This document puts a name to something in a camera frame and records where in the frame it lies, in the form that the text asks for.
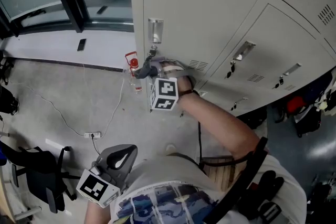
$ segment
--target office chair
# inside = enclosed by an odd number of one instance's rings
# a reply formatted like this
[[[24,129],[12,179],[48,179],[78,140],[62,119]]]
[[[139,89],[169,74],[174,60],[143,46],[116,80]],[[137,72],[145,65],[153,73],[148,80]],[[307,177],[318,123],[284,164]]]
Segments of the office chair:
[[[76,200],[77,195],[70,193],[63,178],[80,179],[79,176],[61,171],[64,151],[70,151],[70,147],[66,146],[61,150],[57,163],[50,151],[42,151],[39,147],[30,150],[22,147],[19,149],[21,152],[13,150],[0,141],[0,151],[12,163],[15,186],[19,186],[18,176],[26,174],[28,189],[34,196],[47,203],[51,212],[64,211],[63,193],[65,192],[72,201]]]
[[[5,76],[5,73],[8,68],[14,67],[12,61],[10,58],[6,58],[4,64],[2,65],[1,62],[4,59],[4,53],[2,50],[0,50],[0,79],[3,79],[5,82],[5,85],[8,84],[8,78]]]

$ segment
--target locker vent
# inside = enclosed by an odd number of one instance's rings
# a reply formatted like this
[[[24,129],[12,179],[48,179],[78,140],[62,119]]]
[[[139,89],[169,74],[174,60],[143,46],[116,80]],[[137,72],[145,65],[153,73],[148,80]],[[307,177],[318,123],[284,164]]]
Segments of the locker vent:
[[[198,71],[203,71],[206,66],[208,65],[207,62],[200,62],[200,61],[196,61],[196,60],[191,60],[188,67],[190,69],[196,69]]]
[[[263,76],[259,76],[257,74],[254,74],[253,76],[251,76],[248,81],[253,81],[253,82],[259,82],[260,80],[262,80],[264,77]]]
[[[324,9],[320,12],[318,15],[320,20],[324,23],[324,25],[327,25],[333,17],[335,17],[334,12],[332,12],[329,5],[325,6]]]
[[[294,88],[295,88],[295,86],[290,85],[290,86],[285,87],[284,89],[285,89],[286,91],[291,91],[291,90],[294,89]]]

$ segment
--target gray floor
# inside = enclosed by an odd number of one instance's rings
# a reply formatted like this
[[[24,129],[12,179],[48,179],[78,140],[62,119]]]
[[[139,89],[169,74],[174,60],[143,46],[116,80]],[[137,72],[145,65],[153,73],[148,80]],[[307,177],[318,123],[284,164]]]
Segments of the gray floor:
[[[324,180],[336,170],[336,120],[322,116],[321,127],[299,138],[293,118],[274,123],[275,111],[268,108],[268,146],[276,157],[309,195],[318,175]]]
[[[119,101],[123,74],[17,61],[9,79],[6,88],[19,98],[20,111],[16,116],[2,113],[4,131],[10,132],[14,138],[2,137],[2,141],[11,143],[13,147],[39,146],[56,156],[60,150],[46,144],[46,139],[62,146],[71,146],[72,153],[65,156],[66,167],[78,175],[84,168],[89,168],[98,156],[92,140],[79,137],[68,129],[52,105],[36,94],[53,102],[68,125],[78,133],[104,132]],[[315,174],[332,171],[335,165],[336,123],[332,117],[322,119],[320,130],[298,138],[291,121],[275,124],[274,115],[269,112],[268,128],[264,126],[261,132],[262,135],[268,133],[270,152],[309,192]],[[105,137],[98,140],[96,146],[102,151],[122,143],[138,146],[136,163],[163,154],[169,143],[175,144],[181,153],[195,158],[198,156],[197,123],[186,115],[181,118],[179,115],[148,113],[142,100],[131,93],[126,82],[114,119]],[[203,156],[223,154],[226,151],[203,131]],[[4,167],[8,179],[9,171],[10,167]],[[20,188],[6,186],[16,210],[14,213],[21,212],[27,206],[41,206],[43,210],[35,216],[34,223],[83,223],[87,201],[81,196],[76,201],[70,201],[65,196],[66,211],[53,214],[45,203],[29,193],[24,177],[20,182]]]
[[[72,153],[65,155],[64,162],[68,169],[77,169],[80,175],[80,171],[89,168],[98,156],[92,140],[68,129],[52,105],[36,94],[53,102],[68,125],[79,134],[91,131],[103,133],[119,101],[122,79],[123,74],[118,72],[16,61],[10,83],[5,87],[19,98],[20,111],[15,116],[1,113],[5,122],[4,131],[13,136],[11,141],[6,137],[1,140],[14,144],[14,147],[39,146],[55,156],[59,155],[60,150],[46,144],[46,139],[62,146],[71,146]],[[206,133],[204,139],[209,142],[204,145],[205,154],[214,154],[216,151],[211,149],[212,145],[218,145],[208,140]],[[164,154],[166,145],[170,143],[175,144],[181,153],[195,158],[198,148],[197,123],[186,115],[181,118],[180,115],[150,114],[125,82],[122,101],[113,121],[105,137],[96,141],[98,150],[118,144],[135,144],[139,149],[136,163],[139,163]],[[87,204],[84,198],[79,197],[71,202],[65,196],[66,211],[52,214],[45,203],[29,194],[22,178],[20,188],[10,185],[7,188],[10,195],[22,199],[25,206],[42,206],[43,211],[36,215],[34,223],[83,223]],[[14,207],[18,210],[14,212],[17,214],[22,205]]]

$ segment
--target bottle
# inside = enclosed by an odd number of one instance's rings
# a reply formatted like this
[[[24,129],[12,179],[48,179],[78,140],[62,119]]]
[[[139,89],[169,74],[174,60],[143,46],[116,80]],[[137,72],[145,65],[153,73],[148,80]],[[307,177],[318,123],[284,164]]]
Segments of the bottle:
[[[139,94],[139,93],[142,92],[142,86],[141,86],[140,79],[137,79],[134,76],[134,72],[139,69],[139,63],[138,63],[138,59],[136,58],[136,56],[137,56],[136,51],[130,52],[129,54],[125,55],[125,58],[126,58],[126,61],[127,61],[127,64],[128,64],[128,67],[125,70],[125,73],[128,77],[131,89],[136,94]]]

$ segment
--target wall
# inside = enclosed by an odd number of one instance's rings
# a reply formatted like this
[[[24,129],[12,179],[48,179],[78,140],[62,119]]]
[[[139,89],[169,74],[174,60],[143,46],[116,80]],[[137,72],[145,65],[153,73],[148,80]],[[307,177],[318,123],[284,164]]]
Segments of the wall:
[[[85,49],[78,52],[79,41],[83,38],[87,39]],[[123,68],[124,55],[136,50],[134,33],[83,31],[78,34],[73,30],[10,37],[1,42],[0,49],[5,51],[5,55],[16,58],[85,63],[114,68]]]

